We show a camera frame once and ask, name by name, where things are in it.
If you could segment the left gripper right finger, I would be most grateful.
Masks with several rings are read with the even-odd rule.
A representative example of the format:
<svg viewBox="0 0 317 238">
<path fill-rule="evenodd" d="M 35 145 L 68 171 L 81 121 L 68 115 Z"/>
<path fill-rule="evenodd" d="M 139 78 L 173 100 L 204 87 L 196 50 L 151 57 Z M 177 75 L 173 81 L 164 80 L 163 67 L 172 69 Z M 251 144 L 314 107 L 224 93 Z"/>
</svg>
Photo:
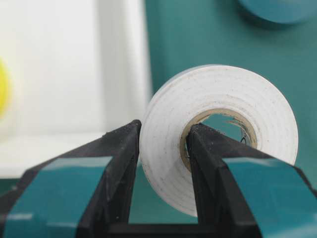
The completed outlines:
<svg viewBox="0 0 317 238">
<path fill-rule="evenodd" d="M 299 168 L 203 124 L 187 147 L 198 222 L 217 237 L 316 237 L 317 192 Z"/>
</svg>

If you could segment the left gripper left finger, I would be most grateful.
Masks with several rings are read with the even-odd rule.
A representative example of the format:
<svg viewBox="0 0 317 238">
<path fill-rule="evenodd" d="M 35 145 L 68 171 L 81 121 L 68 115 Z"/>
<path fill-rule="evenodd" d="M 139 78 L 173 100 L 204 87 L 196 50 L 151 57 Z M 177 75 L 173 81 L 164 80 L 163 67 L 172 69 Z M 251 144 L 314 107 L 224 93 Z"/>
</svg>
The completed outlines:
<svg viewBox="0 0 317 238">
<path fill-rule="evenodd" d="M 97 238 L 129 218 L 141 122 L 28 169 L 0 198 L 3 238 Z"/>
</svg>

